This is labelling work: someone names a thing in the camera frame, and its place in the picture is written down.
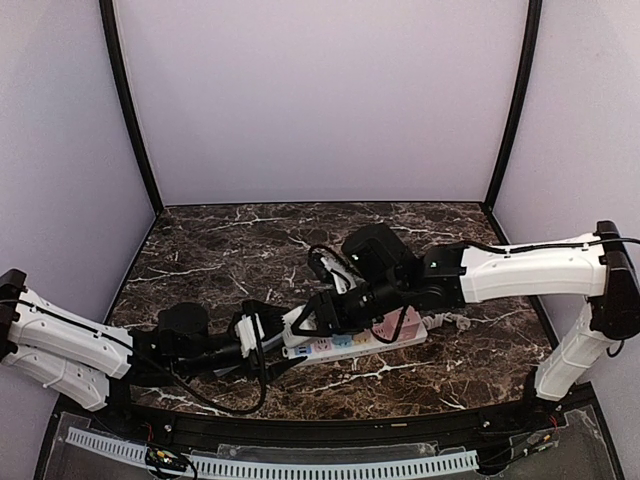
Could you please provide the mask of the white multicolour power strip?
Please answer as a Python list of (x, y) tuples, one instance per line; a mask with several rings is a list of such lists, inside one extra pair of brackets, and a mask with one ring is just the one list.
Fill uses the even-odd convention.
[(419, 335), (413, 340), (384, 343), (376, 339), (371, 330), (365, 330), (355, 335), (334, 335), (330, 338), (307, 337), (308, 341), (303, 345), (294, 348), (283, 346), (282, 354), (285, 358), (304, 356), (305, 361), (302, 362), (302, 365), (309, 366), (348, 360), (421, 344), (426, 340), (427, 335), (427, 329), (422, 321)]

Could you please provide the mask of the pink cube socket adapter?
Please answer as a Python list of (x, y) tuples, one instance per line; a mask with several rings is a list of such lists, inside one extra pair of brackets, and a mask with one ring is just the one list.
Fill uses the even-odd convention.
[(391, 341), (407, 341), (416, 339), (422, 324), (419, 313), (409, 306), (402, 315), (403, 309), (397, 309), (384, 316), (384, 320), (373, 326), (372, 335), (384, 343)]

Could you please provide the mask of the white cube socket adapter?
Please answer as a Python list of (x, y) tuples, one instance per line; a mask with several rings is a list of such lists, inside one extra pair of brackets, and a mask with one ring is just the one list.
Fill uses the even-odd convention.
[(286, 348), (294, 348), (308, 341), (306, 336), (296, 335), (292, 331), (292, 325), (301, 315), (303, 309), (303, 306), (298, 306), (282, 316), (282, 340)]

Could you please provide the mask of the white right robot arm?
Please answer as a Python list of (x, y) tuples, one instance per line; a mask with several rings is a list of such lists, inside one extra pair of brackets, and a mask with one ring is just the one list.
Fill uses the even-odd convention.
[(573, 326), (527, 380), (527, 399), (559, 403), (613, 344), (639, 333), (631, 242), (614, 222), (600, 221), (594, 231), (564, 240), (499, 246), (463, 240), (418, 255), (387, 224), (369, 224), (341, 247), (352, 271), (320, 262), (318, 276), (335, 285), (284, 317), (284, 344), (294, 350), (360, 334), (410, 308), (441, 313), (506, 298), (579, 296)]

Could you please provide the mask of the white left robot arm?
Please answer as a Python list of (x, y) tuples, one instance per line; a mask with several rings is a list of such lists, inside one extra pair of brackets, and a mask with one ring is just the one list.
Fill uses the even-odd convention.
[(207, 311), (183, 302), (161, 311), (148, 331), (106, 326), (43, 299), (24, 272), (10, 269), (1, 276), (1, 363), (91, 412), (125, 402), (132, 385), (191, 393), (188, 380), (204, 373), (240, 374), (264, 389), (305, 360), (266, 363), (266, 352), (282, 343), (276, 323), (284, 312), (252, 303), (212, 335)]

